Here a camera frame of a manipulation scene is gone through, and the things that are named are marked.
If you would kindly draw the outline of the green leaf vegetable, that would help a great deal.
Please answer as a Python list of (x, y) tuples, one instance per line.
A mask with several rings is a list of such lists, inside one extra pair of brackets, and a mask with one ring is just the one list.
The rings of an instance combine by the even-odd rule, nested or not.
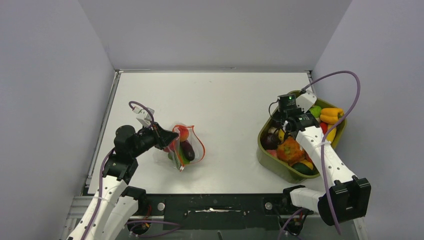
[(170, 151), (167, 154), (167, 157), (174, 164), (174, 167), (178, 169), (180, 172), (184, 170), (186, 165), (190, 164), (190, 161), (188, 161), (182, 153), (176, 154), (175, 152)]

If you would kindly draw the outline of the orange peach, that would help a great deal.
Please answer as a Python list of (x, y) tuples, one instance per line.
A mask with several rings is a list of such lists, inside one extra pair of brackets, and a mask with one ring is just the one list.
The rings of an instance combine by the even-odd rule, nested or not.
[(186, 126), (178, 126), (177, 127), (178, 131), (179, 131), (179, 141), (180, 142), (184, 142), (189, 138), (189, 130)]

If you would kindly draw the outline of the clear orange zip bag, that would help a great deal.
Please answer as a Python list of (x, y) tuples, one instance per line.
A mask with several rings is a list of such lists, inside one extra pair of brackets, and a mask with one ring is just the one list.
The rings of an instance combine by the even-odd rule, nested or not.
[(163, 150), (180, 172), (186, 166), (196, 164), (205, 157), (205, 146), (195, 133), (194, 127), (194, 125), (176, 124), (172, 131), (177, 133), (178, 137)]

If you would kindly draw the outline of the purple eggplant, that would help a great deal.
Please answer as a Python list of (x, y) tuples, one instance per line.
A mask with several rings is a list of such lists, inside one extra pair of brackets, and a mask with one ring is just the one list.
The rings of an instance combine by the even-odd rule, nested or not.
[(191, 162), (195, 159), (196, 155), (195, 155), (194, 149), (188, 140), (184, 142), (180, 142), (180, 148), (182, 150), (183, 156), (185, 157), (187, 161)]

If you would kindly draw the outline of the red apple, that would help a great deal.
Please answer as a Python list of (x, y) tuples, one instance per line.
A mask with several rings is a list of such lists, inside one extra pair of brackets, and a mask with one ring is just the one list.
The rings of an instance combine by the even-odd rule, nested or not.
[(171, 153), (175, 151), (175, 141), (172, 141), (167, 147), (163, 149), (166, 153)]

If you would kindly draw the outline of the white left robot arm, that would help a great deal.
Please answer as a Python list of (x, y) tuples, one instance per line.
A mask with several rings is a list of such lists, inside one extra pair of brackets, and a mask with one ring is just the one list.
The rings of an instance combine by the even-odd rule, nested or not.
[(114, 240), (146, 202), (146, 191), (129, 185), (139, 166), (137, 157), (151, 148), (165, 149), (178, 136), (156, 122), (139, 131), (131, 125), (119, 127), (115, 131), (114, 147), (101, 164), (97, 192), (67, 238)]

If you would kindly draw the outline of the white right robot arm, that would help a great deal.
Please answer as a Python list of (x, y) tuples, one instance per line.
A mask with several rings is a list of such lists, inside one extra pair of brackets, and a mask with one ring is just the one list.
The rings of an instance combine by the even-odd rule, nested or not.
[(278, 112), (283, 136), (276, 148), (279, 160), (294, 164), (299, 154), (308, 155), (323, 179), (324, 191), (304, 185), (283, 190), (282, 209), (289, 214), (298, 209), (318, 213), (329, 226), (362, 218), (367, 214), (371, 184), (359, 178), (337, 155), (327, 140), (318, 121), (309, 110), (297, 104), (295, 94), (277, 97)]

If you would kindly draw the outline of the green lime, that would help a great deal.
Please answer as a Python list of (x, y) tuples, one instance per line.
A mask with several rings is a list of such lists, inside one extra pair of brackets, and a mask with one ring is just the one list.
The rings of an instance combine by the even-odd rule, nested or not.
[(320, 118), (321, 112), (322, 112), (322, 108), (318, 105), (314, 105), (309, 109), (309, 112), (315, 117), (315, 118)]

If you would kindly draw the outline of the dark mangosteen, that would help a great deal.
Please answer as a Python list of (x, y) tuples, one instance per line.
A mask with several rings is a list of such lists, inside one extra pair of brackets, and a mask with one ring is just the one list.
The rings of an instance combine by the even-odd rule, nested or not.
[(273, 133), (267, 133), (260, 139), (260, 143), (265, 150), (276, 150), (280, 143), (280, 139)]

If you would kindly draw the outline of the orange bumpy fruit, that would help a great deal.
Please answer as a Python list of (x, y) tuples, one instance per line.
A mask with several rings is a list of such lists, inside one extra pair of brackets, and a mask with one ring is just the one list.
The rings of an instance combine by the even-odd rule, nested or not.
[(303, 148), (291, 136), (277, 147), (276, 154), (279, 160), (289, 165), (305, 160), (306, 155)]

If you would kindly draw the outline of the orange yellow bell pepper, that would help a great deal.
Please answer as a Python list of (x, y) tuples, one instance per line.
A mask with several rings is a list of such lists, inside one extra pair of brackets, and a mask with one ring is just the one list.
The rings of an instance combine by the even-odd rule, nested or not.
[(320, 120), (330, 125), (336, 124), (340, 118), (344, 116), (344, 111), (341, 108), (323, 108), (320, 112)]

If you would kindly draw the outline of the dark green avocado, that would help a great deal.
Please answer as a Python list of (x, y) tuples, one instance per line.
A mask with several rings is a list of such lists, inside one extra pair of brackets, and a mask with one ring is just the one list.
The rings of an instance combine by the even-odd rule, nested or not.
[(314, 175), (314, 165), (311, 162), (296, 162), (291, 167), (300, 174), (307, 176)]

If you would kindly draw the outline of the olive green plastic bin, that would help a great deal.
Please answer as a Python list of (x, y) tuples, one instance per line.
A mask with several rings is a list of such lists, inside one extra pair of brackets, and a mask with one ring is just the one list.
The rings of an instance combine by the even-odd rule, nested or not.
[[(320, 106), (322, 108), (336, 108), (334, 105), (318, 98), (315, 102), (315, 105)], [(271, 154), (267, 150), (269, 144), (264, 147), (262, 143), (265, 143), (265, 138), (269, 134), (277, 134), (276, 130), (270, 131), (273, 127), (277, 128), (278, 123), (275, 123), (275, 119), (277, 119), (276, 113), (278, 112), (278, 108), (275, 108), (274, 112), (272, 113), (273, 118), (269, 117), (268, 120), (265, 122), (261, 130), (259, 131), (258, 137), (257, 137), (257, 144), (258, 149), (256, 151), (256, 157), (258, 162), (265, 167), (266, 169), (270, 170), (280, 178), (284, 179), (285, 181), (291, 183), (291, 184), (299, 184), (307, 179), (315, 179), (320, 177), (319, 169), (317, 169), (315, 166), (313, 166), (313, 169), (310, 169), (309, 171), (306, 171), (308, 174), (303, 174), (303, 172), (299, 172), (296, 169), (292, 168), (290, 164), (280, 160), (277, 158), (275, 154)], [(336, 133), (334, 140), (331, 142), (331, 146), (333, 149), (336, 149), (340, 139), (342, 138), (343, 131), (346, 128), (346, 125), (348, 123), (347, 118), (344, 119), (337, 127), (336, 127)]]

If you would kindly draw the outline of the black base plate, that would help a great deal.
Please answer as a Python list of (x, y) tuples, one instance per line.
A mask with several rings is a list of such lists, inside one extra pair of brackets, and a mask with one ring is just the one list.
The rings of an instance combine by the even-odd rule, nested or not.
[(148, 214), (183, 230), (278, 230), (296, 210), (282, 193), (148, 193), (132, 218)]

